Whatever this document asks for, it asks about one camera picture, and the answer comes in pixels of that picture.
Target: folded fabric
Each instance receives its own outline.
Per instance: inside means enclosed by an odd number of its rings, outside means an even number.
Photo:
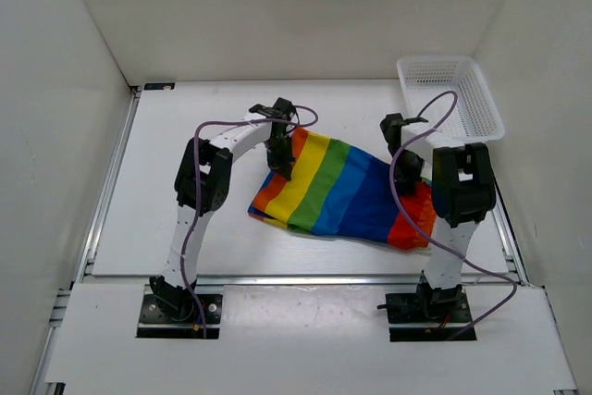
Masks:
[[[290,230],[384,242],[402,250],[427,243],[400,215],[390,192],[389,165],[345,142],[297,128],[292,135],[292,179],[273,171],[249,215]],[[401,198],[419,227],[431,233],[436,215],[431,189]]]

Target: gray wall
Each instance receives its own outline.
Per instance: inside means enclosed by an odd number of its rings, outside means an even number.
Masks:
[[[0,0],[0,393],[26,393],[130,94],[82,0]]]
[[[85,0],[131,84],[393,78],[470,55],[503,0]]]
[[[592,0],[506,0],[476,58],[507,130],[492,155],[527,271],[592,393]]]

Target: laundry basket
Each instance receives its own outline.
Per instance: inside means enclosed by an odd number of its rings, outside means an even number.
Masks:
[[[505,133],[500,113],[479,66],[466,56],[413,56],[397,62],[397,71],[410,116],[447,90],[458,103],[440,130],[463,142],[501,139]],[[432,104],[422,115],[436,123],[449,110],[452,95]]]

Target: red stripe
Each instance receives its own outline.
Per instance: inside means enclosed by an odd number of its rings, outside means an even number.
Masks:
[[[415,196],[402,196],[401,203],[412,220],[427,234],[432,233],[436,213],[432,205],[432,189],[423,182],[418,184]],[[402,250],[426,247],[427,241],[422,238],[405,220],[403,215],[397,219],[388,234],[388,244]]]
[[[292,133],[292,154],[294,158],[298,159],[300,156],[307,137],[308,131],[300,127]],[[267,187],[260,190],[255,196],[255,199],[253,199],[253,207],[260,212],[265,212],[267,205],[284,190],[287,182],[288,180],[286,178],[275,173]]]

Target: purple cable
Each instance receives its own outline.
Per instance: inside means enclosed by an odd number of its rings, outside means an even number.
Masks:
[[[515,294],[516,291],[518,291],[518,284],[516,284],[516,282],[514,282],[513,279],[506,277],[505,275],[502,275],[501,273],[497,273],[497,272],[492,272],[491,270],[487,270],[483,267],[480,267],[479,265],[475,265],[473,264],[471,261],[469,261],[468,259],[466,259],[466,256],[462,255],[461,253],[457,252],[456,250],[452,249],[451,247],[448,247],[446,245],[444,245],[443,243],[434,240],[431,236],[429,236],[427,233],[425,233],[423,230],[421,230],[421,228],[415,224],[415,222],[412,220],[412,218],[409,216],[409,214],[407,213],[407,211],[405,210],[405,208],[403,207],[403,204],[401,203],[401,199],[399,198],[399,195],[397,194],[397,188],[395,187],[395,165],[397,164],[397,159],[399,159],[399,156],[401,155],[401,153],[403,152],[403,150],[405,150],[409,145],[411,145],[412,143],[414,143],[415,141],[418,141],[422,138],[425,138],[427,136],[429,136],[430,134],[432,134],[433,132],[436,131],[436,129],[442,125],[442,123],[444,123],[444,121],[446,119],[448,119],[448,117],[452,114],[452,111],[454,110],[454,107],[456,106],[456,103],[458,102],[458,94],[452,90],[444,92],[442,94],[439,94],[437,97],[435,97],[434,99],[432,99],[420,112],[420,115],[426,111],[426,109],[432,105],[434,102],[436,102],[437,99],[447,95],[447,94],[452,94],[452,96],[454,97],[454,100],[452,102],[452,105],[450,106],[450,109],[446,112],[446,114],[442,117],[441,120],[438,121],[438,123],[432,127],[430,130],[424,131],[421,134],[418,134],[417,136],[413,136],[409,141],[407,141],[406,143],[402,144],[401,147],[399,147],[399,150],[397,150],[397,152],[395,152],[395,154],[392,156],[392,161],[390,162],[390,173],[389,173],[389,181],[390,181],[390,191],[392,192],[392,196],[395,199],[395,204],[397,204],[397,206],[399,207],[399,211],[401,212],[401,214],[403,215],[403,217],[405,218],[405,220],[407,220],[407,222],[409,223],[409,225],[422,237],[424,238],[426,241],[430,242],[432,245],[435,245],[436,247],[438,247],[439,249],[442,249],[448,253],[453,254],[454,256],[457,256],[458,258],[460,258],[465,264],[467,264],[468,266],[470,266],[471,268],[473,268],[474,270],[484,273],[485,275],[489,275],[493,278],[499,278],[499,279],[503,279],[504,281],[508,281],[512,284],[512,291],[510,292],[510,294],[508,296],[506,296],[503,300],[501,300],[500,302],[498,302],[496,305],[494,305],[493,307],[491,307],[489,310],[487,310],[484,314],[480,315],[477,319],[473,320],[471,323],[467,324],[465,327],[463,327],[461,330],[459,330],[458,332],[456,332],[454,335],[450,336],[450,338],[448,338],[448,340],[451,339],[455,339],[459,336],[461,336],[465,331],[467,331],[468,329],[472,328],[475,326],[475,324],[477,324],[479,321],[484,320],[485,318],[487,318],[488,316],[490,316],[491,314],[493,314],[496,310],[498,310],[502,305],[504,305],[506,302],[508,302]]]
[[[181,277],[183,278],[183,283],[185,284],[185,289],[187,289],[190,293],[190,295],[192,296],[193,300],[195,301],[195,303],[197,304],[197,309],[199,310],[199,316],[202,318],[202,328],[203,328],[203,337],[207,338],[207,327],[206,327],[206,323],[205,323],[205,314],[204,314],[204,307],[202,306],[202,302],[200,301],[200,299],[197,297],[197,294],[195,293],[195,291],[193,291],[193,288],[191,287],[191,284],[189,282],[189,280],[187,279],[187,274],[185,273],[185,252],[187,251],[187,244],[189,243],[189,238],[191,237],[191,234],[195,231],[195,228],[197,227],[197,221],[200,218],[200,209],[202,207],[202,190],[200,187],[200,154],[199,154],[199,143],[196,143],[196,141],[200,140],[200,132],[202,131],[203,128],[205,127],[209,127],[211,125],[225,125],[225,126],[230,126],[230,127],[244,127],[247,125],[252,125],[252,124],[264,124],[267,122],[275,122],[278,124],[289,124],[291,126],[293,126],[293,128],[297,128],[297,127],[310,127],[312,125],[314,125],[316,122],[318,122],[318,114],[310,107],[308,106],[304,106],[304,105],[295,105],[294,106],[296,109],[301,109],[301,110],[306,110],[310,113],[313,114],[314,119],[311,122],[307,122],[305,124],[301,124],[300,122],[292,122],[290,120],[284,120],[284,119],[276,119],[273,117],[265,117],[265,118],[261,118],[261,119],[255,119],[255,120],[239,120],[239,121],[222,121],[222,120],[210,120],[207,122],[204,122],[202,124],[200,124],[197,129],[195,129],[195,137],[194,137],[194,142],[193,142],[193,159],[195,162],[195,180],[196,180],[196,187],[195,187],[195,216],[193,217],[193,222],[191,222],[191,225],[189,227],[189,229],[187,230],[187,234],[185,235],[185,239],[183,240],[183,245],[181,247],[181,257],[180,257],[180,268],[181,268]]]

